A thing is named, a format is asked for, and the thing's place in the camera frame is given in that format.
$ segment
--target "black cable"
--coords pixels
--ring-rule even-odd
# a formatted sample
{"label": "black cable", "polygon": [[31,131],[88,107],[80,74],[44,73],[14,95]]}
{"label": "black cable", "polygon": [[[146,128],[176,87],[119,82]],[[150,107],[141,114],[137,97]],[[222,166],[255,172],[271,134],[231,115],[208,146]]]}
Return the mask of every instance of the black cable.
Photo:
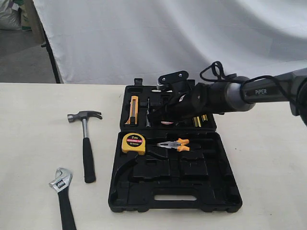
{"label": "black cable", "polygon": [[[217,79],[207,79],[205,77],[203,77],[202,75],[204,74],[204,72],[208,71],[209,69],[212,70],[212,74],[214,76],[217,77]],[[263,75],[263,76],[259,76],[250,80],[235,80],[235,79],[231,79],[231,77],[233,76],[233,74],[231,75],[225,75],[224,74],[224,68],[223,65],[221,64],[220,61],[215,61],[213,62],[210,66],[208,66],[206,69],[204,69],[203,71],[200,72],[200,77],[201,79],[203,79],[204,81],[208,81],[208,82],[231,82],[231,83],[240,83],[241,84],[241,88],[250,82],[253,81],[257,81],[257,80],[262,80],[262,79],[269,79],[271,80],[276,87],[278,88],[278,90],[280,91],[280,93],[290,102],[292,103],[295,107],[301,107],[299,104],[296,103],[295,100],[293,100],[293,98],[291,97],[290,94],[288,94],[281,86],[280,81],[277,80],[275,77],[271,76],[271,75]]]}

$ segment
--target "black rubber grip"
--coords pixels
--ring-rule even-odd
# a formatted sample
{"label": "black rubber grip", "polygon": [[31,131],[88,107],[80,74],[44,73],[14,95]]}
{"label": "black rubber grip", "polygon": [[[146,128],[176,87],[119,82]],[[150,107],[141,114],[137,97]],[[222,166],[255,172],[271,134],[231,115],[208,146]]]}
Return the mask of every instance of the black rubber grip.
{"label": "black rubber grip", "polygon": [[84,181],[92,183],[96,180],[94,158],[89,138],[83,138],[83,167],[84,167]]}
{"label": "black rubber grip", "polygon": [[68,187],[58,193],[59,196],[59,210],[61,212],[62,229],[63,230],[77,230],[75,220],[73,218],[71,203],[68,198]]}

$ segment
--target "tape measure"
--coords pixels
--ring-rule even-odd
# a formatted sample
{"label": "tape measure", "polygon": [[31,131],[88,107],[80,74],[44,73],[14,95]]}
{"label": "tape measure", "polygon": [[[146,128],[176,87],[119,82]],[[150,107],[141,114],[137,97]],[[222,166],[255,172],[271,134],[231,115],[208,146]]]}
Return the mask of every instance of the tape measure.
{"label": "tape measure", "polygon": [[135,151],[139,155],[145,155],[145,138],[137,133],[128,133],[123,138],[121,150],[124,153]]}

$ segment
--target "orange plier handle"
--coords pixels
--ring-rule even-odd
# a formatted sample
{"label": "orange plier handle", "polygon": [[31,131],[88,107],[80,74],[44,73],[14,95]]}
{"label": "orange plier handle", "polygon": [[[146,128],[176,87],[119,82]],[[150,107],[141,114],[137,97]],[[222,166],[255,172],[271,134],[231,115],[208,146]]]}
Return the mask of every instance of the orange plier handle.
{"label": "orange plier handle", "polygon": [[190,140],[189,139],[181,139],[179,138],[177,140],[178,143],[180,143],[180,146],[177,147],[177,151],[181,152],[181,151],[190,151],[190,148],[188,146],[186,146],[187,144],[189,144]]}

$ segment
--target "hammer head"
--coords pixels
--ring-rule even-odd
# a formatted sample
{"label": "hammer head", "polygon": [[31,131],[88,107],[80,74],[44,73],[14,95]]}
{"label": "hammer head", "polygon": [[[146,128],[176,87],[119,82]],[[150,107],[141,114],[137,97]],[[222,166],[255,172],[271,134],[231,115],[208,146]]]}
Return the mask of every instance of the hammer head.
{"label": "hammer head", "polygon": [[72,173],[68,169],[58,168],[56,171],[56,178],[49,183],[51,188],[54,188],[57,193],[67,188],[72,179]]}
{"label": "hammer head", "polygon": [[68,122],[74,122],[75,120],[80,120],[80,121],[82,121],[83,119],[87,120],[91,116],[102,119],[101,112],[97,111],[80,111],[77,114],[68,114],[67,119]]}

